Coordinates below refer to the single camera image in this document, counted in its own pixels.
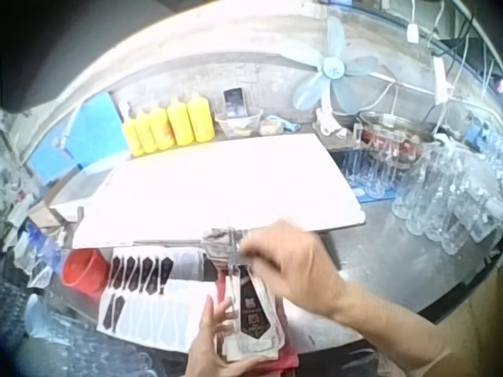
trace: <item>yellow squeeze bottle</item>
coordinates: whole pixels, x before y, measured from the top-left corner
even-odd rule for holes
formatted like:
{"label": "yellow squeeze bottle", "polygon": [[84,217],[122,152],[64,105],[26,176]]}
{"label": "yellow squeeze bottle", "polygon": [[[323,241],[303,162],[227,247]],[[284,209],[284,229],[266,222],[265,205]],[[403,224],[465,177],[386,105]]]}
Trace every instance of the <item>yellow squeeze bottle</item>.
{"label": "yellow squeeze bottle", "polygon": [[134,128],[140,138],[140,143],[145,153],[155,152],[157,150],[157,145],[154,136],[152,135],[152,130],[150,129],[149,116],[144,112],[139,111]]}
{"label": "yellow squeeze bottle", "polygon": [[176,144],[170,121],[167,118],[166,109],[154,108],[150,113],[150,127],[157,148],[161,151],[171,148]]}
{"label": "yellow squeeze bottle", "polygon": [[215,137],[215,128],[208,100],[195,93],[187,104],[187,109],[189,110],[190,122],[192,123],[196,140],[202,143]]}
{"label": "yellow squeeze bottle", "polygon": [[134,128],[135,121],[129,116],[129,105],[127,102],[119,104],[120,113],[123,116],[124,122],[121,126],[124,138],[126,139],[127,146],[133,157],[143,155],[143,148],[141,147],[140,138]]}
{"label": "yellow squeeze bottle", "polygon": [[167,108],[167,115],[173,128],[174,137],[178,145],[187,145],[194,141],[194,133],[190,125],[187,105],[180,102],[178,98],[173,98]]}

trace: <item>phone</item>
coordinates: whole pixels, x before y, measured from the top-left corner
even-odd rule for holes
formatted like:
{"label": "phone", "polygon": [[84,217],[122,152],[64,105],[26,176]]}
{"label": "phone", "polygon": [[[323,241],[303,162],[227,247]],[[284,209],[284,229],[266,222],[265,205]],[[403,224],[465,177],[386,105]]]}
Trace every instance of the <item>phone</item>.
{"label": "phone", "polygon": [[242,88],[225,90],[223,92],[223,97],[226,101],[228,119],[246,118],[248,116]]}

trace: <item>red bucket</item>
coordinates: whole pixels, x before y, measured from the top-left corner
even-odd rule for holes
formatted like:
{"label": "red bucket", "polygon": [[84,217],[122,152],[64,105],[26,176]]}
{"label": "red bucket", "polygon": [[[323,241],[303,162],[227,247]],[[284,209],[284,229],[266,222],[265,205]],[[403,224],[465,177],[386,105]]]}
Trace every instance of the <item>red bucket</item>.
{"label": "red bucket", "polygon": [[99,302],[108,278],[108,263],[96,249],[76,249],[63,267],[63,284]]}

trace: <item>concrete wall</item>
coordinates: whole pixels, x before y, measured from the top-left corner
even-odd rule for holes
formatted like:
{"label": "concrete wall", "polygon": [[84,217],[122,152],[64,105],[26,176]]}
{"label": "concrete wall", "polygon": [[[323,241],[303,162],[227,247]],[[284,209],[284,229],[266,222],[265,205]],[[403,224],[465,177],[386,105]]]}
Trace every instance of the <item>concrete wall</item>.
{"label": "concrete wall", "polygon": [[[58,101],[32,109],[30,119],[15,122],[10,137],[25,160],[45,132],[75,103],[103,89],[111,90],[116,100],[131,101],[134,107],[144,106],[152,97],[157,101],[174,95],[186,99],[200,91],[211,98],[213,109],[218,111],[222,108],[222,91],[243,86],[250,105],[309,122],[314,113],[296,111],[291,98],[293,90],[313,71],[279,57],[277,51],[293,38],[324,52],[326,20],[331,13],[346,28],[345,59],[374,54],[382,63],[380,72],[423,91],[433,91],[430,51],[424,41],[419,46],[410,45],[403,28],[364,13],[328,9],[307,0],[277,0],[263,6],[260,2],[224,1],[164,20],[120,43],[83,72]],[[387,84],[373,78],[354,78],[351,85],[367,105]],[[451,126],[463,129],[468,110],[478,105],[501,112],[491,96],[481,100],[480,87],[480,81],[465,69],[454,93],[457,100],[450,105]],[[376,110],[389,112],[394,95],[390,90]],[[432,104],[432,96],[400,86],[396,114],[419,120]]]}

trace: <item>fan blade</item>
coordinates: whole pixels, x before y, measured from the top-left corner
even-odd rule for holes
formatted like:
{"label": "fan blade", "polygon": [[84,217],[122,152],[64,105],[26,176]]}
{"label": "fan blade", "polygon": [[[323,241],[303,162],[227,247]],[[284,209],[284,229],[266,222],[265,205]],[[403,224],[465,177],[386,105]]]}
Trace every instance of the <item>fan blade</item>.
{"label": "fan blade", "polygon": [[287,59],[316,68],[321,67],[323,59],[325,59],[317,49],[299,41],[283,43],[279,54]]}
{"label": "fan blade", "polygon": [[357,57],[346,62],[346,76],[365,76],[376,70],[379,59],[376,57]]}
{"label": "fan blade", "polygon": [[316,75],[299,86],[293,94],[293,105],[298,110],[312,108],[321,98],[324,90],[330,88],[330,79],[318,72]]}
{"label": "fan blade", "polygon": [[360,111],[360,102],[354,91],[349,87],[347,79],[343,77],[338,80],[332,80],[332,89],[343,112],[348,115],[355,115]]}
{"label": "fan blade", "polygon": [[340,57],[346,47],[346,34],[342,22],[336,17],[329,18],[328,26],[329,56]]}

